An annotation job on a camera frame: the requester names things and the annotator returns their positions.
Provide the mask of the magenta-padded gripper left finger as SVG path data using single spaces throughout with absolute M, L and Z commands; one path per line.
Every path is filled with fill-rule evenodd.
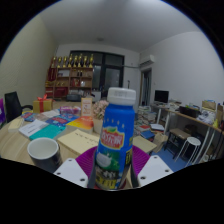
M 93 189 L 95 186 L 95 152 L 97 147 L 92 147 L 76 159 L 68 158 L 54 172 L 65 180 L 78 186 Z

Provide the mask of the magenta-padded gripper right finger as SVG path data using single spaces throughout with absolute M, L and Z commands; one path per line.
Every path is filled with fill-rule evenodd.
M 158 155 L 149 155 L 137 146 L 133 147 L 130 174 L 134 188 L 143 187 L 172 173 L 172 169 Z

